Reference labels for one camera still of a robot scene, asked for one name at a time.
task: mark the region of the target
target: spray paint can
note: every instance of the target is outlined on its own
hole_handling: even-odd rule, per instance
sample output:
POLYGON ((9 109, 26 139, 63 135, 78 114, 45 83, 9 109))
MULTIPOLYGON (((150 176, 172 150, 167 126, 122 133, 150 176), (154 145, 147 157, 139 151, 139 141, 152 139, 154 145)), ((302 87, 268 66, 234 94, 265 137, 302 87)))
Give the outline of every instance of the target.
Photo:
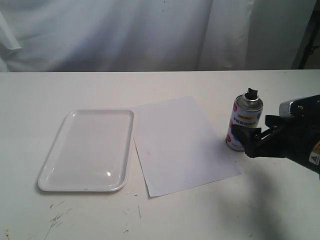
POLYGON ((238 152, 244 151, 240 142, 232 135, 231 126, 232 124, 237 124, 248 128, 256 128, 262 113, 263 105, 262 100, 258 96, 258 91, 251 88, 244 94, 235 98, 225 139, 229 148, 238 152))

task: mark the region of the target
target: white curtain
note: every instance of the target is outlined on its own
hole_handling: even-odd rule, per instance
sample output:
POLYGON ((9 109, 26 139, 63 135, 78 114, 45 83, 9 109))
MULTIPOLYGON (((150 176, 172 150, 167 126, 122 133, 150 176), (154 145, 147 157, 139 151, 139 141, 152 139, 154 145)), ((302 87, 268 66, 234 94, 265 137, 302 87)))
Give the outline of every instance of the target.
POLYGON ((290 69, 316 0, 1 0, 0 71, 290 69))

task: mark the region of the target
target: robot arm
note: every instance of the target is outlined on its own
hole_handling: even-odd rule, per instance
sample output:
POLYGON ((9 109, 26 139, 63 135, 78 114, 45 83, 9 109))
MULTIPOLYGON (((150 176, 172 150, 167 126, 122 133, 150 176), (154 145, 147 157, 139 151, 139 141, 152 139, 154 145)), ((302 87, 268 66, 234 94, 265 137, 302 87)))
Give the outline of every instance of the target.
POLYGON ((280 104, 279 116, 265 116, 269 128, 232 125, 250 158, 288 158, 320 174, 320 95, 280 104))

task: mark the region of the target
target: table surface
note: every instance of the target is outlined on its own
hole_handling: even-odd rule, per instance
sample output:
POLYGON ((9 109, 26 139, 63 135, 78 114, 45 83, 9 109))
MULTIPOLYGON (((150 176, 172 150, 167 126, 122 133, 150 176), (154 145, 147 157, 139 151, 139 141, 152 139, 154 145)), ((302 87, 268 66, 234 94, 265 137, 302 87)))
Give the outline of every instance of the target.
POLYGON ((37 186, 72 110, 193 96, 224 141, 234 98, 248 87, 259 90, 264 119, 284 101, 319 94, 319 78, 320 70, 1 73, 0 240, 319 239, 319 176, 288 159, 232 152, 242 175, 149 199, 134 149, 118 192, 37 186))

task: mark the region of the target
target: sheet of paper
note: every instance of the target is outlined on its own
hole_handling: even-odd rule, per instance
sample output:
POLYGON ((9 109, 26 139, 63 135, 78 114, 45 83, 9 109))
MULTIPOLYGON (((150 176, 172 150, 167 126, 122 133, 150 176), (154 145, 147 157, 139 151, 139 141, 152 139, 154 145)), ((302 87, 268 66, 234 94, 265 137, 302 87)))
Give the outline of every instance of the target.
POLYGON ((132 109, 137 113, 134 141, 150 197, 240 174, 193 97, 132 109))

